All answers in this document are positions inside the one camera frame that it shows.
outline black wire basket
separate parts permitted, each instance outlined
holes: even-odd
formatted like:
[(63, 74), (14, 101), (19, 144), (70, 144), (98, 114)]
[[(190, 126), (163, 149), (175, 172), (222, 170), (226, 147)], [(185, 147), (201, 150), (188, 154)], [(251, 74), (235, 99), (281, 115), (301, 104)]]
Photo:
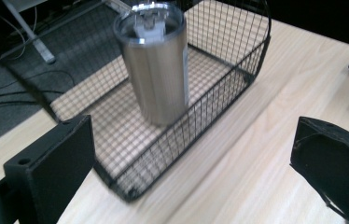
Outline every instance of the black wire basket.
[[(264, 0), (177, 1), (188, 23), (189, 107), (167, 127), (147, 123), (128, 79), (112, 22), (124, 2), (91, 1), (52, 25), (40, 40), (47, 64), (29, 41), (4, 67), (57, 120), (91, 114), (96, 173), (126, 202), (142, 196), (220, 118), (256, 79), (270, 41)], [(135, 5), (138, 2), (126, 2)], [(35, 74), (49, 73), (41, 91)]]

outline light wood tabletop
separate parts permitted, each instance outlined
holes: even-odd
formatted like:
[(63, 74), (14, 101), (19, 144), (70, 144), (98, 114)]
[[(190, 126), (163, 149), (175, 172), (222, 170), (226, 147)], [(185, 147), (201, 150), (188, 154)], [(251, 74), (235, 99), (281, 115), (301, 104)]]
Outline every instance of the light wood tabletop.
[[(272, 22), (256, 82), (154, 187), (123, 202), (91, 171), (59, 223), (344, 223), (290, 166), (299, 116), (349, 131), (349, 45)], [(0, 138), (2, 164), (54, 127), (40, 111)]]

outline gray carpet floor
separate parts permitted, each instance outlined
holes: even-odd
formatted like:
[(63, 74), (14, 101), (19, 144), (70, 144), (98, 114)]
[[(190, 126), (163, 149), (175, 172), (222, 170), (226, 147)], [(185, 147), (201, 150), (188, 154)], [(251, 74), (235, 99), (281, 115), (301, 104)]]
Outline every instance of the gray carpet floor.
[[(120, 55), (112, 34), (112, 21), (117, 15), (98, 0), (87, 1), (41, 34), (41, 40), (56, 57), (54, 64), (46, 64), (31, 43), (20, 46), (3, 62), (52, 102)], [(0, 64), (0, 136), (41, 108)]]

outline stainless steel tumbler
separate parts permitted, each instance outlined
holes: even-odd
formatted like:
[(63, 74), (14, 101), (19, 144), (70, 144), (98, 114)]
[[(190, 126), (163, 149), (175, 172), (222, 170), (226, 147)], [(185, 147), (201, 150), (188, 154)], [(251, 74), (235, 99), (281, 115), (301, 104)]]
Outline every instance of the stainless steel tumbler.
[(137, 102), (153, 124), (171, 124), (188, 108), (186, 27), (183, 12), (166, 3), (135, 6), (114, 21)]

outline black cable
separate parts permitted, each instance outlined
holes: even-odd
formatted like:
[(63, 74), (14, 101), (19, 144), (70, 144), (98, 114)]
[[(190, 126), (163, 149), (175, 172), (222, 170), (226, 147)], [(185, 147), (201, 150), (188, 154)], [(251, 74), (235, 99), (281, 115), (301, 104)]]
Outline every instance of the black cable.
[(37, 104), (36, 101), (5, 101), (5, 102), (0, 102), (0, 105), (14, 105), (19, 103), (32, 104), (32, 105)]
[(67, 14), (69, 14), (70, 10), (73, 9), (73, 7), (70, 7), (65, 10), (65, 12), (62, 12), (61, 15), (57, 16), (56, 18), (52, 19), (51, 21), (43, 21), (43, 25), (35, 29), (35, 33), (39, 35), (41, 32), (46, 30), (47, 28), (50, 29), (50, 26), (55, 23), (56, 21), (59, 21), (60, 19), (64, 18)]
[[(40, 92), (64, 94), (63, 91), (40, 91)], [(10, 95), (21, 95), (21, 94), (29, 94), (29, 92), (27, 92), (27, 91), (14, 91), (14, 92), (0, 94), (0, 97), (10, 96)]]
[[(63, 70), (51, 70), (51, 71), (46, 71), (46, 72), (42, 72), (42, 73), (36, 74), (36, 75), (34, 75), (34, 76), (31, 76), (31, 77), (26, 77), (25, 79), (28, 80), (28, 79), (31, 79), (31, 78), (34, 78), (34, 77), (42, 76), (42, 75), (47, 74), (47, 73), (64, 73), (64, 74), (68, 75), (68, 76), (70, 77), (70, 79), (72, 80), (73, 87), (76, 86), (76, 82), (75, 82), (75, 80), (73, 79), (72, 75), (70, 75), (68, 72), (63, 71)], [(5, 86), (0, 87), (0, 90), (4, 89), (4, 88), (6, 88), (6, 87), (9, 87), (9, 86), (11, 86), (11, 85), (13, 85), (13, 84), (15, 84), (15, 83), (17, 83), (17, 81), (12, 81), (12, 82), (6, 84)]]
[(46, 95), (39, 92), (39, 88), (32, 82), (29, 82), (27, 79), (23, 78), (15, 69), (9, 66), (5, 62), (0, 62), (0, 64), (8, 70), (8, 72), (20, 83), (22, 87), (24, 87), (30, 95), (44, 108), (44, 110), (49, 113), (49, 115), (55, 120), (60, 121), (58, 116), (56, 116), (52, 107), (49, 105), (49, 100)]
[(14, 105), (38, 105), (38, 103), (37, 102), (26, 102), (26, 101), (14, 101), (11, 104), (6, 104), (5, 102), (3, 102), (2, 104), (0, 104), (0, 108), (6, 107), (6, 106), (14, 106)]

